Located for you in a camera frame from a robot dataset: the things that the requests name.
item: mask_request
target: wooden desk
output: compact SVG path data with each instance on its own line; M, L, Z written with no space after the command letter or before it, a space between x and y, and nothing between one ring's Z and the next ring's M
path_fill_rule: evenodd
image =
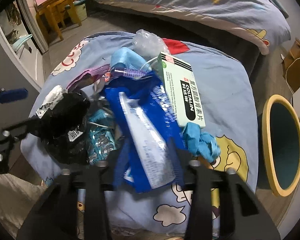
M48 35L48 31L45 27L45 25L43 24L42 20L41 20L41 15L44 15L47 19L47 22L49 24L49 26L51 27L51 29L54 29L54 21L51 18L51 14L49 13L47 6L51 5L52 3L54 3L56 0L47 0L44 3L40 4L36 10L37 10L37 14L35 15L35 18L37 20L37 23L42 31L43 36L45 37L45 39L49 40L49 35ZM53 7L52 8L52 13L53 16L55 17L56 22L61 22L63 27L65 27L65 24L63 22L63 17L64 14L66 13L66 10L64 10L63 12L60 13L60 11L62 10L58 10L58 8L64 8L66 5L68 4L67 0L62 0L62 2L60 2L60 4L58 4L58 7Z

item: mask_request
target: wooden chair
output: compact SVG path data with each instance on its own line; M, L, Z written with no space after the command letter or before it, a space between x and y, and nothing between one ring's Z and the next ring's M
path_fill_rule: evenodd
M77 23L79 26L82 25L81 20L79 19L77 12L75 10L73 0L56 0L52 4L47 6L47 21L49 25L58 33L59 38L63 41L63 36L61 30L58 26L58 23L61 22L62 27L66 28L64 22L64 15L66 13L65 6L69 5L70 9L69 16L71 21L75 24Z

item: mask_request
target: crumpled blue mask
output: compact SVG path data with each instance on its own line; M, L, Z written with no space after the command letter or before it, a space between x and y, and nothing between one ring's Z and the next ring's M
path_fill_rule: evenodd
M201 132L200 126L196 123L187 123L183 129L182 138L188 151L196 157L201 155L209 163L212 163L220 156L221 150L216 138L207 132Z
M110 69L113 68L127 68L140 70L140 68L146 64L146 60L139 54L135 53L131 49L122 47L116 50L111 56Z

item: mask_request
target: bedsheet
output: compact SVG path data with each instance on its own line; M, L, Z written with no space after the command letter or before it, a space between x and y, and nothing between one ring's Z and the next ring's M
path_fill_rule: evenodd
M56 85L66 87L84 69L110 63L113 52L132 46L134 34L125 32L97 33L81 41L48 77L34 103L35 114L49 91ZM217 136L221 156L211 164L216 170L233 167L255 191L258 177L257 114L252 89L242 64L216 49L190 42L165 39L170 52L188 62L193 69L206 122L205 131ZM87 95L93 92L86 87ZM28 134L21 142L21 151L47 184L70 168L54 161L39 138ZM106 192L111 225L146 229L156 233L184 233L191 207L191 192L176 185L136 194L125 185L115 192ZM212 191L214 229L218 228L218 191Z
M196 21L226 30L257 45L263 55L290 40L290 27L269 0L95 0L101 4L130 8Z

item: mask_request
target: white cable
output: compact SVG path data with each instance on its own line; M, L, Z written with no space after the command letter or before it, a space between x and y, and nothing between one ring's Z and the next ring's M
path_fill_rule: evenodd
M290 64L290 66L287 68L287 70L286 70L286 75L285 75L285 80L286 80L286 83L287 83L287 85L288 85L288 88L290 89L290 92L292 93L292 95L293 95L293 91L292 91L292 88L290 87L290 85L288 84L288 81L287 81L287 73L288 73L288 69L298 60L298 59L300 59L300 57L299 58L296 58L291 64Z
M89 124L93 124L93 125L96 125L96 126L100 126L100 127L103 127L103 128L107 128L107 129L110 129L110 127L108 126L105 126L105 125L101 125L101 124L98 124L98 123L95 123L95 122L88 122Z
M140 68L140 70L142 71L142 69L143 69L143 67L144 67L145 65L149 64L150 62L154 61L154 60L157 59L157 58L158 58L158 57L154 57L154 58L152 58L151 60L149 60L149 61L147 61L146 63L144 63L144 64L142 65L142 67Z

